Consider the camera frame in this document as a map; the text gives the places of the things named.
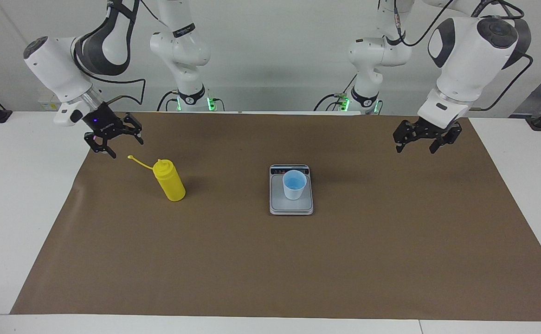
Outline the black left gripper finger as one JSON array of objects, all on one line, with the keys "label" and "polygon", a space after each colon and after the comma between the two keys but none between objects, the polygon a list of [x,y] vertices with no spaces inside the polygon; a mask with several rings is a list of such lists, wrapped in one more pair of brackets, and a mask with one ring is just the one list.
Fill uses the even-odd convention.
[{"label": "black left gripper finger", "polygon": [[400,154],[407,144],[417,139],[415,124],[410,121],[402,121],[393,132],[393,139],[396,144],[396,152]]},{"label": "black left gripper finger", "polygon": [[442,146],[452,145],[462,132],[460,123],[453,123],[448,129],[437,129],[432,132],[434,141],[429,147],[430,153],[435,154]]}]

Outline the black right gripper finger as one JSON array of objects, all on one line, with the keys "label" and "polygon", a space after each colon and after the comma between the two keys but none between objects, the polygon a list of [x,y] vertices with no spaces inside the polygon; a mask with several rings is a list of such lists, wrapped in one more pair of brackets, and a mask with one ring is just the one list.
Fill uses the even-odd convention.
[{"label": "black right gripper finger", "polygon": [[122,118],[121,133],[122,135],[133,136],[140,145],[144,144],[142,138],[142,125],[131,113],[126,113]]},{"label": "black right gripper finger", "polygon": [[94,134],[84,134],[84,141],[89,145],[90,149],[97,154],[108,154],[111,158],[116,158],[116,153],[108,146],[108,139],[102,139],[98,143]]}]

